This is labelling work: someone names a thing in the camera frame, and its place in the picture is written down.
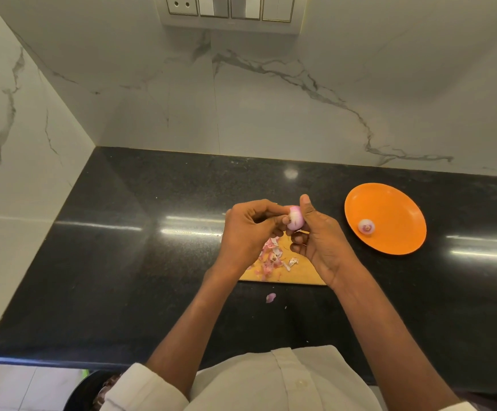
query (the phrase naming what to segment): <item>yellow cutting board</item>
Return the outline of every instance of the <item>yellow cutting board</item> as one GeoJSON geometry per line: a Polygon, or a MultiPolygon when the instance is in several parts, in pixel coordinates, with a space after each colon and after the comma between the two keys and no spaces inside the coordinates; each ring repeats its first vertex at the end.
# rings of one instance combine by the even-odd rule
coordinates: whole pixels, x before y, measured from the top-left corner
{"type": "Polygon", "coordinates": [[[260,260],[256,260],[254,266],[247,269],[241,276],[240,280],[265,281],[268,283],[326,285],[319,274],[317,274],[313,264],[309,262],[305,256],[296,254],[290,250],[290,244],[292,243],[290,237],[283,235],[277,242],[279,244],[279,248],[283,252],[281,255],[281,261],[288,264],[291,258],[297,258],[298,264],[294,264],[290,271],[287,271],[285,266],[273,269],[273,272],[269,278],[262,280],[262,275],[257,274],[257,271],[262,270],[262,262],[260,260]]]}

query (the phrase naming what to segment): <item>onion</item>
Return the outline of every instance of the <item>onion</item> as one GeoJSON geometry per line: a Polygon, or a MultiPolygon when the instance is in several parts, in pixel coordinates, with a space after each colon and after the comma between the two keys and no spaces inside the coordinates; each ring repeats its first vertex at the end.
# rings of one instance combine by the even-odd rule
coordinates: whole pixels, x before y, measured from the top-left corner
{"type": "Polygon", "coordinates": [[[375,226],[374,222],[370,219],[363,219],[359,222],[359,232],[364,233],[365,235],[370,235],[374,232],[375,226]]]}
{"type": "Polygon", "coordinates": [[[302,216],[302,211],[300,206],[290,207],[290,223],[286,226],[291,231],[298,231],[304,226],[304,217],[302,216]]]}

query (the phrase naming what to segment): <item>person's left hand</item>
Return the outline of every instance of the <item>person's left hand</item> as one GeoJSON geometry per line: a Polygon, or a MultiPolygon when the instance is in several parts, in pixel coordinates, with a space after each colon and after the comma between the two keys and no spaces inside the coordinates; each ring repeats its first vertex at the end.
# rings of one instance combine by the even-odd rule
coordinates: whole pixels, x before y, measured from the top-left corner
{"type": "Polygon", "coordinates": [[[238,203],[225,213],[222,246],[215,266],[238,280],[260,255],[269,238],[280,237],[290,222],[290,209],[267,199],[238,203]]]}

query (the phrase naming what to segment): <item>kitchen counter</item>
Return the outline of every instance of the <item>kitchen counter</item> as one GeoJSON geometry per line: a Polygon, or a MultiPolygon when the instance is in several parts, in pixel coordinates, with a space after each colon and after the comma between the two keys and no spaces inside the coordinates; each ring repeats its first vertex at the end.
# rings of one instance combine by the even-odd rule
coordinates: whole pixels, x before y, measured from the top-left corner
{"type": "MultiPolygon", "coordinates": [[[[497,177],[97,147],[0,321],[0,362],[123,369],[182,314],[219,249],[233,204],[268,198],[340,221],[438,372],[497,393],[497,177]],[[348,228],[343,202],[366,182],[422,209],[414,254],[381,254],[348,228]]],[[[240,282],[202,367],[245,352],[331,344],[372,373],[327,287],[240,282]],[[277,294],[266,304],[266,295],[277,294]]]]}

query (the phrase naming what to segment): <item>hand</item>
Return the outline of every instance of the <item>hand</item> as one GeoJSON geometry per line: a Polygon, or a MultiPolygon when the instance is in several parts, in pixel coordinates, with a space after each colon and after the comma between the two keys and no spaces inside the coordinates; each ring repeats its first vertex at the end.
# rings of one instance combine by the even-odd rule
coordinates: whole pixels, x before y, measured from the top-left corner
{"type": "Polygon", "coordinates": [[[238,203],[225,213],[222,246],[215,266],[231,271],[237,281],[260,255],[269,238],[280,237],[290,222],[290,209],[267,199],[238,203]]]}
{"type": "Polygon", "coordinates": [[[325,284],[334,289],[338,276],[360,266],[361,262],[338,221],[317,212],[307,194],[300,197],[300,209],[306,221],[302,230],[309,233],[287,231],[287,235],[292,235],[290,249],[306,256],[325,284]]]}

